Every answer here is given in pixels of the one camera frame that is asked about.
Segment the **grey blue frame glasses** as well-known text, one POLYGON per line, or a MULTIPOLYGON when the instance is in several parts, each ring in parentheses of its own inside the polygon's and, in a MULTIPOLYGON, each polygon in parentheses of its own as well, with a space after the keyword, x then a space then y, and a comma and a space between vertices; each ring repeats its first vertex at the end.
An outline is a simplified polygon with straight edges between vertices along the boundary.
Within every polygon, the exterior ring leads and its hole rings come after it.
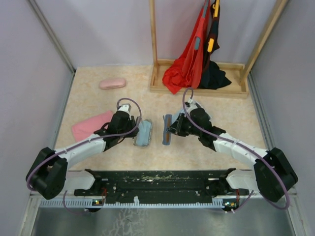
POLYGON ((164 122, 164 128, 163 128, 162 144, 165 146, 168 146, 171 143, 171 133, 168 131, 168 128, 172 124, 172 115, 171 114, 164 115, 163 122, 164 122))

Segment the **pink glasses case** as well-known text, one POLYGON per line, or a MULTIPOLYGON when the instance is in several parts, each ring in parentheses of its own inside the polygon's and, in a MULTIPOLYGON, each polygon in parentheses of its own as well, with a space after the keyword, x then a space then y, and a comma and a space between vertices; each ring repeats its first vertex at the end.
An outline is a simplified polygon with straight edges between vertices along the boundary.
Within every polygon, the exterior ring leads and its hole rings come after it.
POLYGON ((104 79, 99 83, 99 88, 106 89, 118 89, 126 86, 126 80, 124 78, 109 78, 104 79))

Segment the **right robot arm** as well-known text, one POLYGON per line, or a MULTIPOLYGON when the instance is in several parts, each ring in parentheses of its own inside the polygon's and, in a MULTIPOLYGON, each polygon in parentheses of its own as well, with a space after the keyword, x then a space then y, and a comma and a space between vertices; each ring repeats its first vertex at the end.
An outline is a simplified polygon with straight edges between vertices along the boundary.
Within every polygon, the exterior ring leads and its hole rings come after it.
POLYGON ((261 149, 237 140, 225 130, 213 126, 203 108, 193 109, 188 114, 179 112, 176 116, 165 115, 163 119, 165 135, 194 135, 203 146, 229 154, 249 167, 249 170, 230 170, 222 177, 220 190, 224 194, 232 194, 236 189, 247 189, 258 191, 265 199, 276 203, 282 197, 287 197, 289 189, 298 181, 280 149, 261 149))

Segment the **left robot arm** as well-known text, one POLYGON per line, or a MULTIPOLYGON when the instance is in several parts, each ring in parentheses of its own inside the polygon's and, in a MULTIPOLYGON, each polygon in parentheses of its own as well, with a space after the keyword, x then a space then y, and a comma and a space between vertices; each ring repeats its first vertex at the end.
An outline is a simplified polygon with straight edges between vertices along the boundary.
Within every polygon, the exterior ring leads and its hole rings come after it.
POLYGON ((72 166, 116 146, 120 139, 134 138, 139 119, 128 112, 117 111, 108 124, 91 136, 66 148, 43 148, 27 176, 27 187, 50 200, 63 191, 86 190, 92 195, 102 191, 100 177, 92 170, 69 173, 72 166))

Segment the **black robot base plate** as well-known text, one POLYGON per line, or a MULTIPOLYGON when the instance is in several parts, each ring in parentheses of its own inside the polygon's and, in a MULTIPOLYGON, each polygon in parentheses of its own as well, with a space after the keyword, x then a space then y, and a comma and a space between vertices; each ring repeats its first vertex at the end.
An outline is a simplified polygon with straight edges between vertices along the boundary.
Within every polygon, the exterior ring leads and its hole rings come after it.
POLYGON ((104 197, 107 204, 133 203, 134 197, 142 204, 204 204, 216 196, 247 195, 247 189, 227 184, 231 171, 93 171, 92 187, 76 189, 74 195, 104 197))

